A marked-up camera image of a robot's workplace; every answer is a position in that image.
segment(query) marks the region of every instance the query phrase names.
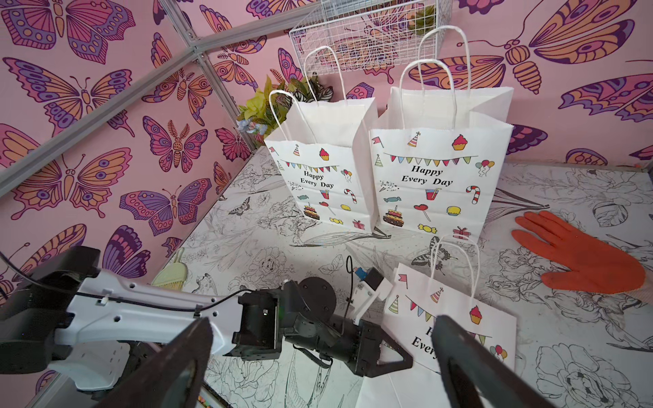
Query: white wire rack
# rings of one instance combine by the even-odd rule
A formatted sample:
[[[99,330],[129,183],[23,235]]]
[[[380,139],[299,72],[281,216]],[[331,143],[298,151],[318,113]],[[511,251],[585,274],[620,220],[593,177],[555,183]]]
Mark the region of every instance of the white wire rack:
[[[452,0],[322,0],[298,26],[290,31],[298,62],[304,72],[318,75],[337,72],[333,55],[320,51],[333,48],[342,71],[388,72],[392,66],[412,62],[418,57],[435,58],[444,32],[429,37],[417,48],[424,34],[451,19]]]

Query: floral patterned tablecloth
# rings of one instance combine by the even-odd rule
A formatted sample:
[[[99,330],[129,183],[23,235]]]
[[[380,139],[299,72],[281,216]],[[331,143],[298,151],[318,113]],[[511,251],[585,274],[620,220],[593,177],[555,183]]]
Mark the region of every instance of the floral patterned tablecloth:
[[[386,277],[401,262],[426,273],[437,238],[380,225],[374,235],[301,214],[261,148],[184,243],[184,290],[228,294],[241,285],[328,280],[344,312],[345,259]],[[515,216],[549,210],[653,269],[653,186],[647,174],[556,166],[503,166],[481,234],[477,298],[517,317],[516,372],[559,407],[653,407],[653,307],[626,294],[551,290],[544,272],[562,267],[520,247]],[[465,247],[473,254],[471,247]],[[440,249],[436,278],[469,293],[464,257]],[[383,303],[366,318],[379,322]],[[322,369],[284,343],[281,358],[213,357],[206,380],[237,408],[354,407],[361,379],[340,362]]]

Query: orange glove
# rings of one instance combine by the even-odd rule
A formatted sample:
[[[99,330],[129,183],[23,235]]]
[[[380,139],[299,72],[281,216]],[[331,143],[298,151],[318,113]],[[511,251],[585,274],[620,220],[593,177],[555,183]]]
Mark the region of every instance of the orange glove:
[[[570,269],[569,272],[542,275],[542,282],[552,289],[612,294],[639,289],[644,284],[646,272],[635,258],[579,231],[548,211],[526,212],[515,221],[545,241],[526,231],[513,230],[513,238],[518,243]]]

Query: black cable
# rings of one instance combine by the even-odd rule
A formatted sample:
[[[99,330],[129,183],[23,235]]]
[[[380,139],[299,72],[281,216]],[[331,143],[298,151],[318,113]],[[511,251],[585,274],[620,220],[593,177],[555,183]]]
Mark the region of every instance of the black cable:
[[[9,258],[7,258],[5,256],[5,254],[3,254],[2,252],[0,252],[0,259],[2,259],[2,261],[5,264],[7,264],[7,266],[12,271],[14,271],[15,274],[21,276],[23,279],[25,279],[26,281],[32,283],[33,285],[36,285],[38,287],[42,287],[43,289],[53,290],[55,292],[64,293],[64,294],[71,294],[71,295],[74,295],[74,296],[83,296],[84,298],[93,298],[93,299],[104,299],[104,298],[106,298],[106,296],[102,296],[101,294],[90,294],[90,293],[76,292],[74,290],[65,290],[65,289],[60,289],[60,288],[54,287],[54,286],[46,285],[45,283],[41,283],[39,281],[36,281],[36,280],[32,279],[29,275],[26,275],[23,271],[18,269],[16,267],[16,265],[14,265],[14,263],[11,262],[11,260],[9,260]],[[199,309],[198,311],[208,310],[208,309],[210,309],[212,307],[215,307],[215,306],[219,305],[222,302],[225,302],[226,300],[232,298],[233,296],[236,296],[237,294],[239,294],[241,292],[245,292],[245,291],[252,292],[251,289],[240,289],[240,290],[238,290],[236,292],[233,292],[232,294],[218,300],[216,303],[210,304],[210,305],[208,305],[206,307],[203,307],[202,309]],[[7,299],[7,296],[4,293],[4,291],[2,292],[2,294],[5,297],[5,299]],[[184,309],[184,308],[180,308],[180,307],[160,306],[160,305],[154,305],[154,304],[150,304],[150,303],[146,303],[146,302],[139,302],[137,300],[129,300],[129,299],[123,299],[123,298],[108,297],[107,300],[110,300],[110,301],[116,302],[116,303],[126,303],[126,304],[131,304],[131,305],[136,305],[136,306],[151,307],[152,309],[160,309],[160,310],[168,310],[168,311],[183,311],[183,312],[190,312],[190,313],[195,313],[196,312],[196,309]]]
[[[347,313],[349,312],[349,304],[351,304],[351,297],[354,295],[354,262],[351,259],[351,255],[347,256],[345,261],[345,268],[347,273],[351,276],[351,286],[349,288],[349,297],[347,299],[347,307],[345,308],[345,319],[347,318]],[[340,330],[340,335],[345,334],[345,319],[342,319],[342,329]]]

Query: butterfly print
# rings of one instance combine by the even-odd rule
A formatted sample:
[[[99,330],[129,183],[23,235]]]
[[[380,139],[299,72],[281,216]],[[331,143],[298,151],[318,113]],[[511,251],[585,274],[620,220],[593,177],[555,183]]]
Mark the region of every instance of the butterfly print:
[[[72,52],[100,64],[107,41],[123,40],[125,30],[136,25],[127,7],[109,0],[73,0],[65,8],[63,0],[52,0],[52,9],[49,0],[4,0],[0,7],[15,45],[49,50],[65,28]]]
[[[622,76],[595,82],[562,95],[558,109],[581,105],[590,115],[615,112],[621,120],[653,119],[653,74]]]
[[[653,159],[653,145],[638,150],[635,153],[630,153],[629,156],[636,157],[640,160],[651,160]]]
[[[173,236],[169,236],[164,243],[161,244],[162,247],[165,247],[168,253],[166,254],[166,258],[170,258],[170,256],[177,250],[182,245],[182,240],[179,238],[175,238]]]
[[[215,130],[215,135],[222,142],[222,152],[228,160],[234,161],[237,157],[245,160],[251,155],[251,151],[240,133],[233,134],[222,127]]]
[[[314,2],[316,0],[251,0],[246,10],[252,16],[263,19]]]
[[[56,257],[71,247],[82,245],[86,237],[86,226],[84,224],[73,225],[66,228],[59,234],[55,235],[50,241],[46,242],[20,267],[20,270],[26,274],[31,275],[32,270],[37,266],[47,262],[52,257]],[[16,252],[14,252],[9,259],[11,259],[22,248],[29,247],[30,243],[23,244]],[[5,294],[10,294],[16,288],[16,284],[23,281],[23,277],[14,274],[11,280],[4,279],[4,274],[8,270],[8,266],[0,273],[0,287],[4,290]],[[5,303],[5,298],[0,296],[0,306]]]
[[[73,225],[59,234],[55,235],[51,240],[47,241],[41,248],[20,267],[20,270],[25,275],[31,275],[32,270],[37,266],[49,261],[51,258],[68,251],[72,247],[82,245],[86,238],[86,226],[84,224]],[[24,244],[21,248],[29,246],[29,243]],[[11,279],[13,282],[21,282],[23,277],[16,274]]]
[[[424,4],[414,3],[364,14],[360,18],[365,28],[359,31],[359,35],[334,42],[332,47],[338,60],[356,69],[363,69],[366,74],[385,74],[388,83],[393,84],[390,70],[394,68],[392,61],[398,57],[393,44],[414,37],[414,30],[409,29],[409,21],[418,10],[424,10]],[[328,50],[318,52],[317,57],[320,63],[336,68],[333,54]]]
[[[528,46],[521,44],[519,39],[528,27],[528,16],[524,19],[524,29],[520,35],[507,41],[504,45],[494,45],[486,40],[474,40],[470,42],[485,42],[495,48],[503,48],[505,60],[513,66],[513,74],[519,84],[539,94],[542,86],[542,76],[537,64],[530,61],[532,54],[558,64],[580,64],[606,57],[623,46],[635,28],[633,20],[622,20],[608,25],[623,13],[628,11],[637,0],[568,0],[562,7],[544,24],[544,26],[533,36]],[[454,76],[454,84],[460,87],[466,84],[467,68],[461,65],[467,63],[466,57],[445,58]],[[496,55],[475,55],[471,57],[472,66],[477,65],[476,76],[481,81],[474,84],[474,88],[483,87],[485,84],[501,84],[506,66],[503,58]],[[482,66],[499,65],[500,68],[485,71]],[[422,71],[428,72],[429,81],[425,84],[446,89],[448,85],[447,73],[439,66],[427,63],[422,65]],[[419,81],[419,68],[410,70],[410,77]]]
[[[437,236],[431,238],[431,242],[428,245],[428,252],[415,257],[415,259],[413,259],[413,262],[411,262],[411,265],[417,265],[417,266],[428,265],[430,267],[431,252],[433,251],[433,247],[436,246],[438,242],[439,242],[439,238]],[[446,249],[440,247],[438,249],[438,263],[436,264],[436,269],[437,270],[442,269],[442,261],[449,260],[449,259],[458,259],[458,258],[452,257],[451,254]]]
[[[15,74],[23,84],[22,88],[27,91],[27,96],[37,102],[47,102],[44,108],[46,115],[50,116],[50,123],[54,125],[52,137],[77,122],[82,115],[91,113],[122,92],[131,83],[131,71],[121,69],[102,77],[89,92],[86,90],[86,83],[84,88],[79,83],[75,88],[38,65],[9,57],[3,58],[3,61],[9,66],[9,72]],[[134,137],[134,132],[127,124],[127,111],[123,110],[107,123],[113,129],[125,129]]]
[[[279,48],[279,66],[281,67],[281,73],[286,79],[286,82],[290,82],[291,80],[301,81],[304,79],[302,70],[297,68],[293,61],[293,57],[283,48]]]
[[[150,252],[138,252],[142,246],[134,229],[121,225],[106,243],[102,267],[122,277],[134,278],[145,275],[148,273],[145,264],[150,259]]]
[[[157,236],[170,230],[175,218],[183,225],[197,221],[198,205],[206,200],[210,188],[211,180],[201,178],[184,187],[179,197],[176,191],[170,194],[163,190],[170,198],[154,191],[134,191],[120,197],[120,208],[129,210],[134,219],[148,220],[152,233]]]
[[[215,182],[215,193],[221,196],[231,181],[231,173],[227,173],[217,161],[213,164],[213,181]]]
[[[202,153],[202,143],[208,139],[208,131],[202,129],[193,133],[183,144],[182,141],[191,131],[190,126],[186,123],[181,133],[177,133],[172,120],[168,121],[168,131],[172,138],[163,129],[163,126],[158,124],[154,119],[149,116],[143,116],[143,128],[150,136],[150,150],[157,156],[162,156],[159,159],[159,166],[164,172],[169,172],[174,164],[175,168],[182,164],[182,171],[188,173],[193,167],[193,160],[199,159]]]
[[[0,124],[0,165],[9,167],[38,146],[39,143],[25,133]],[[19,219],[30,209],[40,211],[45,207],[54,208],[64,200],[70,200],[75,208],[95,210],[100,218],[104,218],[100,205],[111,196],[109,187],[116,184],[129,168],[130,150],[120,148],[100,155],[75,176],[85,156],[82,155],[77,166],[69,168],[61,155],[61,163],[66,169],[65,177],[58,161],[54,160],[13,189],[14,200],[21,202],[24,208],[12,215],[11,219]]]
[[[177,0],[177,3],[192,3],[193,0]],[[165,9],[161,6],[161,2],[159,0],[154,0],[153,5],[152,5],[152,16],[154,17],[154,24],[159,25],[163,21],[163,19],[166,16]],[[183,16],[185,17],[186,21],[188,22],[188,25],[191,27],[193,26],[191,24],[191,19],[188,18],[188,14],[186,14],[184,11],[182,11]]]
[[[458,0],[458,8],[469,7],[470,14],[480,12],[488,14],[494,6],[500,5],[504,0]]]
[[[548,137],[549,135],[545,131],[534,127],[515,125],[506,155],[537,146]]]
[[[172,58],[168,46],[159,33],[154,33],[151,54],[155,68],[159,68]],[[211,95],[213,89],[204,75],[200,75],[193,80],[194,76],[194,72],[185,74],[183,69],[180,69],[157,85],[153,95],[145,95],[141,99],[150,103],[163,102],[177,89],[177,100],[182,101],[183,97],[188,95],[188,108],[191,115],[193,115],[193,119],[200,126],[204,126],[204,120],[200,117],[200,110],[206,106],[205,97]]]
[[[352,88],[351,91],[347,92],[347,99],[371,98],[373,94],[374,94],[374,88],[369,86],[365,82],[361,82],[360,84]]]
[[[200,5],[200,11],[206,18],[214,33],[231,29],[231,23],[222,14]],[[244,40],[220,48],[217,58],[224,61],[213,65],[217,75],[226,82],[236,81],[239,85],[249,85],[256,91],[259,85],[254,77],[243,68],[243,65],[249,65],[249,61],[242,54],[255,54],[263,49],[265,42],[268,40],[266,35],[259,37],[257,40]]]
[[[229,212],[229,215],[237,215],[241,217],[245,213],[245,211],[249,210],[250,208],[251,207],[249,206],[249,197],[247,197],[239,207],[236,207],[233,210],[231,210]]]

